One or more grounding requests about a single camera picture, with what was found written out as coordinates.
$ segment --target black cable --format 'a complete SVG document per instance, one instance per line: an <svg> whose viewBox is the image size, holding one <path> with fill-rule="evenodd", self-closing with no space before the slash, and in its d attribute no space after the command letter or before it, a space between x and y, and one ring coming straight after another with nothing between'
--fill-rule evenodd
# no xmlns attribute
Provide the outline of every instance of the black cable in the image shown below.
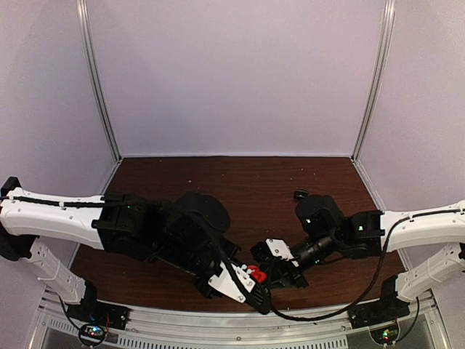
<svg viewBox="0 0 465 349"><path fill-rule="evenodd" d="M407 220L413 220L417 217L425 217L425 216L432 216L432 215L435 215L435 214L444 214L444 213L457 213L457 212L460 212L460 209L444 209L444 210L441 210L441 211L433 211L433 212L422 212L422 213L417 213L417 214L413 214L412 216L406 216L405 218L402 218L400 220L398 220L396 223L394 223L392 225L392 227L389 229L389 232L386 236L386 241L384 242L384 245L383 245L383 249L381 251L381 254L379 256L379 261L378 261L378 265L376 266L376 270L375 270L375 273L373 275L373 278L371 279L371 282L370 284L368 285L368 287L365 289L365 291L363 291L363 293L352 303L346 305L345 307L337 310L337 311L334 311L332 313L329 313L329 314L326 314L326 315L322 315L322 316L316 316L314 318L305 318L305 317L299 317L299 316L290 316L290 315L286 315L285 313L281 313L276 307L275 305L273 304L272 302L272 299L271 299L271 289L269 289L269 293L270 293L270 308L272 310L272 312L274 314L276 314L277 316L281 317L281 318L284 318L285 320L291 320L291 321L305 321L305 322L315 322L315 321L321 321L321 320L326 320L327 318L332 318L334 316L337 316L337 315L340 315L342 313L344 313L345 311L348 311L348 310L351 310L353 307L355 307L358 303L360 303L367 295L368 293L370 293L370 291L372 290L372 288L374 287L375 283L376 283L376 280L378 279L379 277L379 274L381 272L381 267L383 266L383 263L384 263L384 259L386 257L386 254L387 254L387 249L389 247L389 240L391 239L391 235L392 235L392 232L394 231L394 229L401 223L407 221Z"/></svg>
<svg viewBox="0 0 465 349"><path fill-rule="evenodd" d="M395 340L395 344L403 341L410 334L410 332L412 332L412 329L415 327L415 324L416 324L417 320L419 319L419 315L420 315L420 299L417 297L416 298L416 314L415 314L415 318L413 319L413 322L412 322L411 326L408 328L407 332L404 333L404 335L400 339Z"/></svg>
<svg viewBox="0 0 465 349"><path fill-rule="evenodd" d="M28 198L27 196L13 196L12 198L7 196L6 199L29 202L32 204L47 205L47 206L61 206L61 207L70 207L70 208L72 207L75 209L120 207L120 206L131 206L131 205L140 204L140 202L136 202L136 201L117 201L117 202L53 201L53 200L43 200L42 198Z"/></svg>
<svg viewBox="0 0 465 349"><path fill-rule="evenodd" d="M84 324L82 325L81 327L79 327L78 325L76 325L74 323L73 320L71 320L70 316L68 315L68 312L66 311L66 308L65 308L65 303L63 302L63 300L61 299L60 296L58 296L58 298L60 299L60 304L61 304L61 308L63 310L63 313L65 314L67 320L70 322L71 325L73 325L73 327L75 329L78 330L78 339L79 339L79 342L81 342L82 345L85 345L87 347L92 347L92 348L95 348L97 347L98 345L102 344L103 341L105 340L105 338L107 337L107 332L101 327L101 326L98 326L96 324ZM95 336L95 337L89 337L89 335L86 333L86 329L89 327L89 326L92 326L92 327L97 327L100 331L102 331L103 335L101 336ZM96 342L94 341L91 341L91 340L86 340L84 337L87 337L87 338L92 338L93 340L96 340Z"/></svg>
<svg viewBox="0 0 465 349"><path fill-rule="evenodd" d="M74 327L75 329L77 329L78 331L80 331L80 327L78 327L78 325L76 325L76 324L74 323L74 321L71 320L70 316L68 315L68 312L66 311L65 303L63 302L63 300L61 299L60 296L58 296L58 298L60 298L61 308L63 309L63 313L65 314L66 318L68 319L68 321L70 322L70 324L73 325L73 327Z"/></svg>

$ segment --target white bracket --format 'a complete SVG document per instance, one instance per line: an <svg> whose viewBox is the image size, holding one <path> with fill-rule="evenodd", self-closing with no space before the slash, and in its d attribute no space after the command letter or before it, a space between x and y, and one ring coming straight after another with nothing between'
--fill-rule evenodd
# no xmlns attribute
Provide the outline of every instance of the white bracket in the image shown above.
<svg viewBox="0 0 465 349"><path fill-rule="evenodd" d="M221 262L219 265L223 270L219 276L213 275L209 280L210 287L216 289L218 292L232 298L240 303L244 303L246 298L239 291L238 287L234 284L231 275L227 271L225 264ZM247 292L250 292L254 286L255 281L250 277L245 270L242 270L237 265L231 264L232 269L238 274L239 281L244 285Z"/></svg>
<svg viewBox="0 0 465 349"><path fill-rule="evenodd" d="M283 260L294 259L291 249L289 249L289 246L284 242L284 240L276 238L267 238L266 243L271 251L271 254L274 257L280 257ZM299 263L296 260L293 260L292 264L294 264L296 267L299 266Z"/></svg>
<svg viewBox="0 0 465 349"><path fill-rule="evenodd" d="M396 280L397 298L413 302L424 291L465 270L465 260L459 257L461 252L460 244L448 244L418 267L399 274Z"/></svg>
<svg viewBox="0 0 465 349"><path fill-rule="evenodd" d="M20 258L20 262L65 303L79 304L86 292L85 281L71 273L38 239L33 242L31 254L31 258Z"/></svg>

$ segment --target metal frame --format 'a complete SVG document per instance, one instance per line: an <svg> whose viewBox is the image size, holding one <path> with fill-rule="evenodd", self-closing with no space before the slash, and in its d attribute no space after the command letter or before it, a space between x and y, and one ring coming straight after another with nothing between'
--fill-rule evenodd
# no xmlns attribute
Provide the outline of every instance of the metal frame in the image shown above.
<svg viewBox="0 0 465 349"><path fill-rule="evenodd" d="M102 121L103 130L110 146L112 157L115 161L121 160L121 154L116 143L115 134L111 126L110 117L108 116L105 98L103 97L102 85L97 70L97 61L95 60L94 46L92 43L92 35L90 31L89 16L87 14L87 0L76 0L78 9L79 24L81 26L82 39L84 41L84 53L86 54L87 66L91 79L92 90L94 92L95 101Z"/></svg>
<svg viewBox="0 0 465 349"><path fill-rule="evenodd" d="M450 348L431 292L425 292L420 298L421 314L428 321L434 347ZM318 316L342 306L292 310L288 313ZM337 341L340 344L339 340L342 340L344 345L333 348L344 349L347 348L347 342L344 342L347 335L367 331L366 327L352 329L347 316L343 315L317 324L301 324L257 313L198 313L133 306L129 306L129 309L126 330L110 331L113 335L111 342L115 343L116 348L298 349L324 348L325 342ZM416 304L412 304L408 318L413 318L415 313ZM76 330L62 313L57 295L50 290L45 291L33 324L30 349L42 348L48 329L76 335Z"/></svg>
<svg viewBox="0 0 465 349"><path fill-rule="evenodd" d="M378 97L379 89L381 87L381 77L384 72L384 67L391 45L392 32L394 29L395 18L395 0L386 0L384 5L384 17L381 27L381 38L379 41L378 56L376 58L375 71L373 74L373 81L371 82L370 93L368 94L368 101L363 114L362 125L355 143L352 160L357 161L362 150L363 143L365 142L368 127L370 126L371 117Z"/></svg>

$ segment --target small black object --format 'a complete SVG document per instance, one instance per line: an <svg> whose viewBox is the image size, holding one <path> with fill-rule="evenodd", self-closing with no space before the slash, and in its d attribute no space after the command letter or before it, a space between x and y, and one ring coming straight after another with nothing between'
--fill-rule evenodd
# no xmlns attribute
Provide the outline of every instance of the small black object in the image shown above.
<svg viewBox="0 0 465 349"><path fill-rule="evenodd" d="M344 223L344 214L330 196L307 196L297 204L296 216L312 238L326 236L330 229L338 230Z"/></svg>
<svg viewBox="0 0 465 349"><path fill-rule="evenodd" d="M393 321L410 314L409 304L397 298L397 275L383 282L379 300L356 305L348 311L353 329Z"/></svg>
<svg viewBox="0 0 465 349"><path fill-rule="evenodd" d="M294 191L294 200L301 201L308 196L308 191L303 189L296 189Z"/></svg>
<svg viewBox="0 0 465 349"><path fill-rule="evenodd" d="M125 329L129 309L120 305L114 305L104 302L97 302L96 313L88 314L82 311L80 305L69 305L68 315L79 321L90 322L98 326L105 327L107 324L107 315L110 319L110 327L114 329Z"/></svg>
<svg viewBox="0 0 465 349"><path fill-rule="evenodd" d="M11 190L15 188L21 188L20 180L17 177L9 177L5 184L1 187L1 196L7 196Z"/></svg>

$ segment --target white arm segment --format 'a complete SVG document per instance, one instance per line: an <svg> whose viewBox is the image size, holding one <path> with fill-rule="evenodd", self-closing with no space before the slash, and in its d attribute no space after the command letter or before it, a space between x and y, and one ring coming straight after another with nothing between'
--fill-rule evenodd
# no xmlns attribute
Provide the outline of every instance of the white arm segment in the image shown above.
<svg viewBox="0 0 465 349"><path fill-rule="evenodd" d="M459 257L461 252L460 244L448 244L418 267L399 274L396 280L397 298L413 302L422 292L465 270L465 260Z"/></svg>
<svg viewBox="0 0 465 349"><path fill-rule="evenodd" d="M22 188L11 190L8 196L61 202L104 202L101 196L69 198L31 193ZM92 220L100 218L101 208L65 208L9 199L4 199L0 206L0 222L12 235L28 234L63 238L94 249L103 249L97 229L92 228Z"/></svg>
<svg viewBox="0 0 465 349"><path fill-rule="evenodd" d="M36 239L31 247L31 258L20 258L20 262L37 279L53 289L67 304L79 304L84 297L84 280L71 273L56 258L46 244Z"/></svg>
<svg viewBox="0 0 465 349"><path fill-rule="evenodd" d="M461 242L465 244L465 200L463 200L457 204L438 207L436 209L424 209L414 212L386 211L381 216L381 229L384 229L386 232L381 237L381 245L384 245L389 230L398 220L412 217L418 213L438 212L450 209L457 209L460 212L416 217L400 223L392 231L387 251L392 252L405 247L442 242Z"/></svg>

